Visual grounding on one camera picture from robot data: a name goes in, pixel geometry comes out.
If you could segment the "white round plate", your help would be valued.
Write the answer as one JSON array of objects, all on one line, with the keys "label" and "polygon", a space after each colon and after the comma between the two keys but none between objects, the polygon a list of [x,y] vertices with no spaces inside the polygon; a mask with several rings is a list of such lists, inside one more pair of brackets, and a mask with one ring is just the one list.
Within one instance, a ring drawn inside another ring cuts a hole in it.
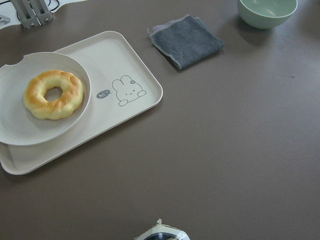
[{"label": "white round plate", "polygon": [[[30,80],[49,70],[70,72],[82,81],[82,104],[67,118],[38,119],[24,105],[24,92]],[[87,71],[67,55],[36,52],[25,55],[14,65],[4,65],[0,69],[0,141],[7,145],[31,146],[53,140],[76,125],[87,110],[90,98],[91,81]]]}]

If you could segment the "tea bottle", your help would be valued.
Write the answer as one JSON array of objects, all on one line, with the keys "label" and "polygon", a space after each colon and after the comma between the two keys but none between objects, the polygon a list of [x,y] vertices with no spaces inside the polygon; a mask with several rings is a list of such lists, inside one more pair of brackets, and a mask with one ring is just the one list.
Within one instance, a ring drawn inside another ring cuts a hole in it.
[{"label": "tea bottle", "polygon": [[135,240],[190,240],[190,237],[183,230],[162,223],[159,218],[156,224],[146,230],[141,235],[134,238]]}]

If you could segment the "aluminium frame post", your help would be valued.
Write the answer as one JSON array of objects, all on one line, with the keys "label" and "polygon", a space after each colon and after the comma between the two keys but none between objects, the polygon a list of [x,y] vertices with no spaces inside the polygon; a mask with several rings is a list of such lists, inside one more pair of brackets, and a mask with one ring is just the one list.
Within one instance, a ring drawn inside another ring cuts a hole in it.
[{"label": "aluminium frame post", "polygon": [[25,29],[46,25],[54,19],[44,0],[12,0],[11,3]]}]

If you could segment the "mint green bowl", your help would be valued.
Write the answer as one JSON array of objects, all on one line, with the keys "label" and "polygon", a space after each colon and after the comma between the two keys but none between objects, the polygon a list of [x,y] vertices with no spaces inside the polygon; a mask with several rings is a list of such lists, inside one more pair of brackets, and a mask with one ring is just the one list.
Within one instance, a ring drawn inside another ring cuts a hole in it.
[{"label": "mint green bowl", "polygon": [[272,29],[290,18],[298,7],[297,0],[238,0],[241,19],[257,29]]}]

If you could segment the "cream rabbit serving tray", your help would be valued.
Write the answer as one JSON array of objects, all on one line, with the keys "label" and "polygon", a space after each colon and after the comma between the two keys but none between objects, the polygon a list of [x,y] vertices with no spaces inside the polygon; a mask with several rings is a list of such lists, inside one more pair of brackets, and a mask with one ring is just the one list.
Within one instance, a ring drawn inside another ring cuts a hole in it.
[{"label": "cream rabbit serving tray", "polygon": [[159,82],[118,32],[105,31],[55,51],[86,70],[91,95],[80,120],[66,133],[35,145],[0,141],[0,164],[24,175],[98,135],[156,106],[163,96]]}]

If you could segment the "folded grey cloth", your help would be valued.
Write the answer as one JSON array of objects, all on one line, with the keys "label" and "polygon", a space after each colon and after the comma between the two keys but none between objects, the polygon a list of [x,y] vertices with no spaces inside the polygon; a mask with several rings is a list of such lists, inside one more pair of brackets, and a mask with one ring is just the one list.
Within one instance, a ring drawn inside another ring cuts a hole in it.
[{"label": "folded grey cloth", "polygon": [[199,17],[189,14],[154,26],[149,39],[178,70],[192,66],[225,46],[223,40],[214,36]]}]

